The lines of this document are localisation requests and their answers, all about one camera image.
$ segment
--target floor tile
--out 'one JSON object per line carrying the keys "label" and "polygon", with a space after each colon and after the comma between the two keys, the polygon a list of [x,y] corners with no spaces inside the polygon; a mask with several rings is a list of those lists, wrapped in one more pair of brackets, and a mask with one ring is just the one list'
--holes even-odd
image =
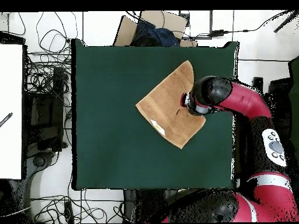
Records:
{"label": "floor tile", "polygon": [[[265,20],[282,10],[235,10],[234,31],[258,28]],[[292,60],[299,55],[299,17],[277,33],[274,30],[289,16],[286,14],[269,21],[257,31],[234,33],[240,42],[239,58],[262,60]]]}
{"label": "floor tile", "polygon": [[289,77],[287,62],[269,61],[239,61],[239,80],[248,85],[252,85],[253,77],[263,77],[263,92],[268,91],[271,81]]}

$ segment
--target power adapter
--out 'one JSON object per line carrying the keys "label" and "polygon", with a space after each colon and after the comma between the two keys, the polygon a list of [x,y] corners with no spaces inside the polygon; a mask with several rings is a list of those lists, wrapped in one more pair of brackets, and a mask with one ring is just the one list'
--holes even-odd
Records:
{"label": "power adapter", "polygon": [[208,34],[208,36],[209,37],[220,37],[220,36],[223,36],[225,32],[227,32],[227,31],[224,31],[223,29],[213,30],[210,34]]}
{"label": "power adapter", "polygon": [[69,200],[64,202],[64,217],[67,221],[67,224],[75,224],[74,213],[72,211],[72,202]]}

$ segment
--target white panel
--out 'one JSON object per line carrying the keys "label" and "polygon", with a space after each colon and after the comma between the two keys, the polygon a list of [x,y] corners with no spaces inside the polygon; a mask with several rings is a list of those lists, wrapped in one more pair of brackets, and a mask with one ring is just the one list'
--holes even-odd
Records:
{"label": "white panel", "polygon": [[88,46],[112,46],[125,11],[84,12],[84,42]]}
{"label": "white panel", "polygon": [[[282,10],[235,10],[234,31],[256,29],[265,20],[280,12]],[[240,42],[239,58],[292,60],[297,57],[299,55],[298,17],[274,33],[274,30],[289,15],[279,16],[257,31],[234,33],[234,41]]]}
{"label": "white panel", "polygon": [[0,44],[0,179],[21,179],[22,45]]}

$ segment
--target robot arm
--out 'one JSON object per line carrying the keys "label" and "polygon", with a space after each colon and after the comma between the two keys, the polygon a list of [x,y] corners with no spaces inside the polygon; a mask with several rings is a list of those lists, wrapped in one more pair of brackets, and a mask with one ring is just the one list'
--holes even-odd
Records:
{"label": "robot arm", "polygon": [[251,200],[238,193],[218,193],[218,200],[211,201],[217,203],[210,203],[214,214],[233,222],[299,221],[290,179],[285,172],[284,149],[271,112],[258,93],[228,79],[207,76],[197,81],[191,92],[183,94],[180,103],[196,116],[231,111],[247,116],[250,122],[250,165],[244,173]]}

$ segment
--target tangled wires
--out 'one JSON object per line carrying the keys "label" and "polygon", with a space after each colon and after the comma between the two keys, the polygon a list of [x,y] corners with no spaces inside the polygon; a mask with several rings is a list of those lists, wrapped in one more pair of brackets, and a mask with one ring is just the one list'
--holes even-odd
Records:
{"label": "tangled wires", "polygon": [[[77,20],[73,12],[71,12],[75,18],[75,26],[78,37]],[[44,52],[29,52],[28,59],[28,74],[27,74],[27,91],[30,93],[44,93],[51,95],[52,97],[58,98],[64,107],[70,107],[70,105],[64,104],[64,99],[53,89],[53,79],[54,79],[54,68],[60,67],[63,70],[63,94],[70,93],[70,82],[71,77],[71,46],[70,38],[67,37],[66,31],[64,29],[64,24],[60,17],[55,12],[56,17],[58,17],[64,34],[56,29],[48,31],[41,39],[39,36],[38,25],[44,15],[42,13],[39,21],[36,24],[36,32],[39,39],[39,47]],[[52,32],[56,32],[54,35],[49,48],[45,48],[42,45],[43,40],[47,35]],[[56,37],[62,37],[64,39],[64,45],[59,51],[51,51],[51,46]]]}
{"label": "tangled wires", "polygon": [[[50,199],[50,202],[45,207],[43,207],[38,214],[35,215],[33,219],[34,223],[66,224],[69,222],[71,218],[73,218],[75,224],[81,224],[82,221],[88,217],[90,217],[94,223],[109,223],[112,219],[114,219],[117,216],[124,219],[125,221],[130,221],[124,216],[123,211],[121,209],[122,206],[124,205],[124,201],[111,200],[113,202],[120,202],[120,205],[113,207],[114,215],[111,218],[108,218],[107,213],[102,208],[90,207],[85,197],[84,197],[84,201],[88,206],[87,208],[82,206],[82,200],[80,200],[79,203],[79,202],[75,202],[69,196],[58,195],[55,197],[59,197],[59,199]],[[32,201],[35,200],[49,200],[49,197],[32,199]],[[76,207],[79,207],[80,213],[76,213],[72,216],[69,209],[64,208],[63,210],[62,205],[65,205],[67,201],[71,201],[73,206],[75,205]],[[101,217],[97,217],[94,215],[95,212],[97,211],[102,213]],[[49,218],[48,220],[41,220],[41,216],[44,214],[48,216]]]}

